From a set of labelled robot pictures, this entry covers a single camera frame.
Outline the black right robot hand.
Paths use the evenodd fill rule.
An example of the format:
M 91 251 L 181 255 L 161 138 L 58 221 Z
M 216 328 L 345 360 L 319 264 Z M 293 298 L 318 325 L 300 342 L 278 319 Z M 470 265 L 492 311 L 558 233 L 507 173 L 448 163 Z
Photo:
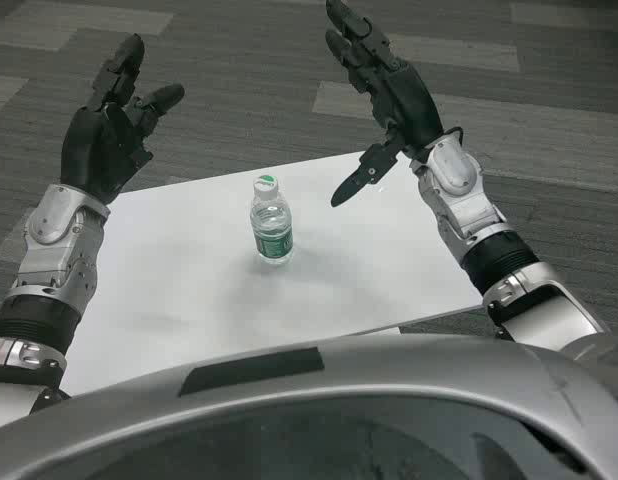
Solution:
M 325 33 L 327 46 L 354 89 L 370 96 L 373 118 L 386 135 L 384 143 L 367 148 L 358 168 L 335 190 L 331 205 L 337 207 L 378 183 L 400 152 L 419 153 L 444 128 L 423 80 L 410 62 L 392 53 L 388 37 L 341 1 L 327 1 L 325 9 L 333 24 Z

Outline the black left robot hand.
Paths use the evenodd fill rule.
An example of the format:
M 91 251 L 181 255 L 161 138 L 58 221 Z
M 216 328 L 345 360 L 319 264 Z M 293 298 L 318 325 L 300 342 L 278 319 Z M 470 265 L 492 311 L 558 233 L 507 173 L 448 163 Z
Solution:
M 144 55 L 137 34 L 119 45 L 102 64 L 89 100 L 73 115 L 63 141 L 60 182 L 106 205 L 152 160 L 144 140 L 185 95 L 184 87 L 175 83 L 136 96 Z

